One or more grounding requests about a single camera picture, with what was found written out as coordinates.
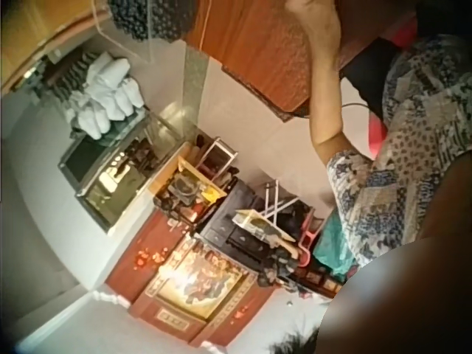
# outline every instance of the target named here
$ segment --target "clutter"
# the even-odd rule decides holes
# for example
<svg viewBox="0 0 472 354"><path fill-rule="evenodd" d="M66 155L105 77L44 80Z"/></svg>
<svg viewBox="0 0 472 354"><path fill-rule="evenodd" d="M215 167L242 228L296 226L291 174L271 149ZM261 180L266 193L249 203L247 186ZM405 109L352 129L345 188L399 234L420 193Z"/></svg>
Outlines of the clutter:
<svg viewBox="0 0 472 354"><path fill-rule="evenodd" d="M127 77L129 69L128 59L115 60L107 52L86 53L52 84L71 125L71 137L85 131L94 140L102 139L110 134L111 122L125 122L138 114L144 100L138 83Z"/></svg>

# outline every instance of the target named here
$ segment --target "red chair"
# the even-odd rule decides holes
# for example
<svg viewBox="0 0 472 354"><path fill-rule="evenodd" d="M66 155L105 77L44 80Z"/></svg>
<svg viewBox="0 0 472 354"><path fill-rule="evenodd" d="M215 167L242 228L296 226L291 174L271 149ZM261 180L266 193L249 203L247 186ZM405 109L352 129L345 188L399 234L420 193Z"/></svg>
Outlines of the red chair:
<svg viewBox="0 0 472 354"><path fill-rule="evenodd" d="M311 249L313 247L313 243L315 242L315 239L317 238L319 232L323 230L323 226L325 226L327 220L315 218L314 213L315 209L312 208L307 214L307 217L305 218L305 221L303 221L302 224L302 236L300 238L300 241L298 242L298 247L301 251L299 263L300 268L304 268L308 266L308 264L310 264ZM318 227L314 231L310 230L313 220L320 221Z"/></svg>

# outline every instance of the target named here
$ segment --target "wooden door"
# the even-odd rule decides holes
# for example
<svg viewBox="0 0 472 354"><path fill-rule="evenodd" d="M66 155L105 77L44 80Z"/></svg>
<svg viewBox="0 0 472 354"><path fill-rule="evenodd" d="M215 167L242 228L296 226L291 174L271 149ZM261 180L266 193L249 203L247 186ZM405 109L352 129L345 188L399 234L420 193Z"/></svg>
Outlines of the wooden door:
<svg viewBox="0 0 472 354"><path fill-rule="evenodd" d="M284 112L310 96L305 35L285 0L201 0L187 43L220 61ZM341 67L412 9L414 0L339 0Z"/></svg>

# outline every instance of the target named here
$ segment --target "hand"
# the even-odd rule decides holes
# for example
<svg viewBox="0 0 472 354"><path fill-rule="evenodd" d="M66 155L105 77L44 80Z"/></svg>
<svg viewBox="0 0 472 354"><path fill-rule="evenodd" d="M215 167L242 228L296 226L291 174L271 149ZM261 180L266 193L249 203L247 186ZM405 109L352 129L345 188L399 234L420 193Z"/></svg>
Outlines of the hand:
<svg viewBox="0 0 472 354"><path fill-rule="evenodd" d="M341 23L335 0L287 0L285 6L307 33L313 59L336 61L341 43Z"/></svg>

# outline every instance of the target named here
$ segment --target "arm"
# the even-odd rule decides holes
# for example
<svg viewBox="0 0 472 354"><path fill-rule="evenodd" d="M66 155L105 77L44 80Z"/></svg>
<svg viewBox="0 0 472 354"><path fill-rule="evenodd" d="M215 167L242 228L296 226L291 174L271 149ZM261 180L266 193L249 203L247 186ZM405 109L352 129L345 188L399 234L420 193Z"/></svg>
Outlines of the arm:
<svg viewBox="0 0 472 354"><path fill-rule="evenodd" d="M310 135L326 165L334 154L354 149L343 133L338 53L341 25L334 0L288 0L304 28L312 55Z"/></svg>
<svg viewBox="0 0 472 354"><path fill-rule="evenodd" d="M310 101L310 136L316 153L326 166L344 150L355 150L343 133L341 87L335 63L313 59Z"/></svg>

